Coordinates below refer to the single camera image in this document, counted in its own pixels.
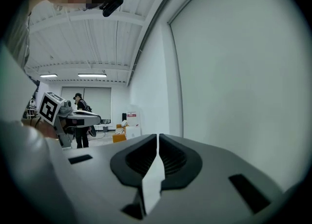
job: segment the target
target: ceiling beam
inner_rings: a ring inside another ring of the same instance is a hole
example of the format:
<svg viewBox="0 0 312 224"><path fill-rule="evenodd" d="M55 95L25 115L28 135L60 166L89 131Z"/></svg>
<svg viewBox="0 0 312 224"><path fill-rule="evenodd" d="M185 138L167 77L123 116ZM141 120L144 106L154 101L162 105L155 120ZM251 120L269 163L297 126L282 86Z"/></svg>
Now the ceiling beam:
<svg viewBox="0 0 312 224"><path fill-rule="evenodd" d="M28 76L31 76L33 80L41 80L42 78L40 77L40 73L38 73L35 69L32 67L25 65L25 72Z"/></svg>
<svg viewBox="0 0 312 224"><path fill-rule="evenodd" d="M105 87L105 86L124 86L126 87L126 82L104 82L104 81L48 81L45 82L47 84L62 84L66 85L66 87L71 86L71 85L80 85L80 86L92 86L92 87Z"/></svg>
<svg viewBox="0 0 312 224"><path fill-rule="evenodd" d="M35 71L38 74L46 74L46 73L55 73L59 70L68 70L68 69L86 69L90 72L90 68L99 69L99 70L120 70L120 71L129 71L129 66L122 66L119 64L100 64L88 62L89 66L87 66L87 62L75 62L75 63L64 63L57 65L49 65L42 67L29 67L32 71Z"/></svg>
<svg viewBox="0 0 312 224"><path fill-rule="evenodd" d="M145 17L136 14L115 11L109 17L104 17L101 10L87 10L87 11L73 11L68 13L70 21L86 20L86 19L99 19L99 20L118 20L123 22L128 22L136 25L143 26L145 22ZM43 21L40 21L34 25L29 26L30 34L38 32L48 27L52 27L58 24L63 24L67 22L68 18L66 14L61 14L54 16Z"/></svg>
<svg viewBox="0 0 312 224"><path fill-rule="evenodd" d="M79 78L76 77L74 79L62 79L61 77L58 78L42 78L40 77L37 73L35 73L34 71L30 70L29 68L25 69L26 74L28 76L30 76L33 80L38 80L40 82L46 83L46 84L51 84L51 83L58 83L58 84L75 84L75 85L81 85L81 83L83 84L90 84L92 86L110 86L110 85L119 85L119 86L126 86L127 83L126 82L115 82L115 81L103 81L105 79L96 79L96 78Z"/></svg>

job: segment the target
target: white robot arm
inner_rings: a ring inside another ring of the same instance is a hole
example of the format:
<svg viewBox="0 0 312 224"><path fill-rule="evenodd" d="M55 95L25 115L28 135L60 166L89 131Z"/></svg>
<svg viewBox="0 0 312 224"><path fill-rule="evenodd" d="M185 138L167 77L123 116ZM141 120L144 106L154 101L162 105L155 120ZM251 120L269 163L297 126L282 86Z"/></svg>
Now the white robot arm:
<svg viewBox="0 0 312 224"><path fill-rule="evenodd" d="M70 148L73 140L73 128L83 128L97 125L101 117L91 112L75 111L70 101L52 92L44 93L38 115L51 124L63 148Z"/></svg>

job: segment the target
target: white wall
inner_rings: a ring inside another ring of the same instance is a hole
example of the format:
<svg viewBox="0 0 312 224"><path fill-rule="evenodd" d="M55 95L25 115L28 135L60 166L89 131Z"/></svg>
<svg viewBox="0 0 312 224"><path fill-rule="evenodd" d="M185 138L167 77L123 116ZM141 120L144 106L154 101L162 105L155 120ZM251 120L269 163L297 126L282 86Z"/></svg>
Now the white wall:
<svg viewBox="0 0 312 224"><path fill-rule="evenodd" d="M153 29L130 84L130 104L140 109L142 134L169 134L168 91L161 28Z"/></svg>
<svg viewBox="0 0 312 224"><path fill-rule="evenodd" d="M47 85L47 84L45 84L43 82L40 82L38 93L37 93L37 98L36 98L37 109L39 109L39 106L40 106L43 94L45 92L49 92L49 85Z"/></svg>
<svg viewBox="0 0 312 224"><path fill-rule="evenodd" d="M290 0L192 0L172 23L184 137L236 153L284 190L311 145L309 27Z"/></svg>
<svg viewBox="0 0 312 224"><path fill-rule="evenodd" d="M115 130L117 124L122 122L122 114L127 113L129 106L129 88L127 87L113 87L112 88L112 113L113 126L109 129Z"/></svg>
<svg viewBox="0 0 312 224"><path fill-rule="evenodd" d="M39 92L53 92L56 95L61 95L62 87L102 87L99 85L91 86L90 84L44 84L40 83ZM115 130L116 124L120 124L122 121L122 114L126 113L129 106L129 88L123 86L111 86L112 88L112 122L111 126L108 127L109 130Z"/></svg>
<svg viewBox="0 0 312 224"><path fill-rule="evenodd" d="M167 23L162 23L161 20L157 23L157 26L160 26L163 41L167 77L169 134L183 137L182 92L176 45L170 26Z"/></svg>

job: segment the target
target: fluorescent light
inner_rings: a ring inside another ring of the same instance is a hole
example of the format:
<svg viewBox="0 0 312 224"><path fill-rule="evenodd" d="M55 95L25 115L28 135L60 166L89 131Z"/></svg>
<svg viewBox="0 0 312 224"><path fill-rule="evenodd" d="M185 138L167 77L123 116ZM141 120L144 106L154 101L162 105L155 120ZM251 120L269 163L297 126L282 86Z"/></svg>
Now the fluorescent light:
<svg viewBox="0 0 312 224"><path fill-rule="evenodd" d="M106 78L106 74L78 74L79 77L100 77L100 78Z"/></svg>
<svg viewBox="0 0 312 224"><path fill-rule="evenodd" d="M57 74L45 74L45 75L40 75L42 78L51 78L51 77L57 77Z"/></svg>

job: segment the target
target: white ceiling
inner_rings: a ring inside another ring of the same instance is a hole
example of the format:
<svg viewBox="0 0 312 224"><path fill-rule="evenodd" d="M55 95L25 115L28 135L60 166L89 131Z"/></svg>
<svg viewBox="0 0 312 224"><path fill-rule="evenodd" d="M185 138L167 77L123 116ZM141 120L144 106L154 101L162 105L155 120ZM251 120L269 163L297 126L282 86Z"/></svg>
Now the white ceiling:
<svg viewBox="0 0 312 224"><path fill-rule="evenodd" d="M102 73L90 83L128 85L135 57L162 0L124 0L111 16L100 10L63 8L43 1L30 18L30 57L25 67L33 79L45 83L88 81L78 73ZM57 74L41 78L41 74Z"/></svg>

